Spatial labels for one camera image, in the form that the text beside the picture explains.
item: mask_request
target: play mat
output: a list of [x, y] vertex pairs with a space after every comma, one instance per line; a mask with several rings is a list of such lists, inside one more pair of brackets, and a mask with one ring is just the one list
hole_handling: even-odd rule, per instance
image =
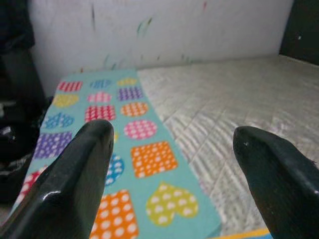
[[115, 144], [91, 239], [219, 235], [215, 207], [154, 112], [134, 70], [61, 80], [14, 207], [84, 123], [95, 119], [112, 123]]

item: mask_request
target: purple polka dot square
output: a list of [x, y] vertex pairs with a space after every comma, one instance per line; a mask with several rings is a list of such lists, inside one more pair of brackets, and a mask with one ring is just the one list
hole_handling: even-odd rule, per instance
[[39, 136], [34, 158], [57, 157], [72, 139], [72, 132], [42, 133]]
[[137, 100], [142, 97], [143, 97], [143, 91], [140, 87], [126, 87], [126, 88], [119, 88], [118, 90], [119, 101]]

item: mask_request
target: quilted mattress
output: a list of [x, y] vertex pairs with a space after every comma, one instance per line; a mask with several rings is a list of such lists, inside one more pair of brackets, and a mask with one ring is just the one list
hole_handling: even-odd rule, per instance
[[145, 69], [139, 77], [217, 207], [222, 234], [264, 228], [233, 153], [234, 129], [251, 125], [271, 131], [316, 160], [319, 68], [279, 56]]

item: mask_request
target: orange polka dot square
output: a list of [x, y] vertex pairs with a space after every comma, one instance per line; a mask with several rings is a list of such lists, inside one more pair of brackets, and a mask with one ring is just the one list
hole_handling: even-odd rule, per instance
[[166, 141], [133, 147], [131, 157], [138, 178], [177, 168], [177, 160]]
[[90, 239], [134, 239], [138, 224], [128, 190], [102, 197]]

